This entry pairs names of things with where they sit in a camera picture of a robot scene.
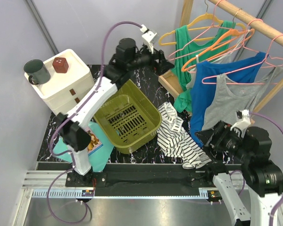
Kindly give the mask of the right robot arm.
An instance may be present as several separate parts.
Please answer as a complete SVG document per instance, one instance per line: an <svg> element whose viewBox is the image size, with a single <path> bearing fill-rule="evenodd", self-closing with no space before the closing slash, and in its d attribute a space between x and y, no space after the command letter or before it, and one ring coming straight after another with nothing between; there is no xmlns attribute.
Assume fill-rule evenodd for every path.
<svg viewBox="0 0 283 226"><path fill-rule="evenodd" d="M241 162L241 173L249 188L251 211L247 211L236 192L230 173L222 162L208 165L205 182L221 194L233 226L267 226L272 208L283 194L283 173L270 159L272 141L259 127L243 129L223 121L196 132L205 150L229 152Z"/></svg>

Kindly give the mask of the black white striped tank top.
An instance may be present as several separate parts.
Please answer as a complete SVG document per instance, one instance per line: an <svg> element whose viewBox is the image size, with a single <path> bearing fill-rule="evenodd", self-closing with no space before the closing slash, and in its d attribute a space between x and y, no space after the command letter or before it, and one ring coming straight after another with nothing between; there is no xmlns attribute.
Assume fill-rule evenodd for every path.
<svg viewBox="0 0 283 226"><path fill-rule="evenodd" d="M157 130L157 143L167 157L181 158L184 169L199 169L211 162L207 154L198 146L183 128L183 119L170 102L164 102L158 111L162 122Z"/></svg>

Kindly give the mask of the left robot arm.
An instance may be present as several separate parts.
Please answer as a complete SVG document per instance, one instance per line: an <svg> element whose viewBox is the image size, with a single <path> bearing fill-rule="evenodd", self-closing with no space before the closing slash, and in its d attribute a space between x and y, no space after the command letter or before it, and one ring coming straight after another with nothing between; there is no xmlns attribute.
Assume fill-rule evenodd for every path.
<svg viewBox="0 0 283 226"><path fill-rule="evenodd" d="M166 72L171 64L164 52L157 50L151 43L143 43L140 49L131 38L119 41L116 52L108 65L101 69L101 76L87 95L68 113L59 113L60 123L57 132L68 146L76 181L81 186L92 182L92 166L89 162L87 147L92 138L87 132L91 118L101 106L130 79L131 72L149 66L157 74Z"/></svg>

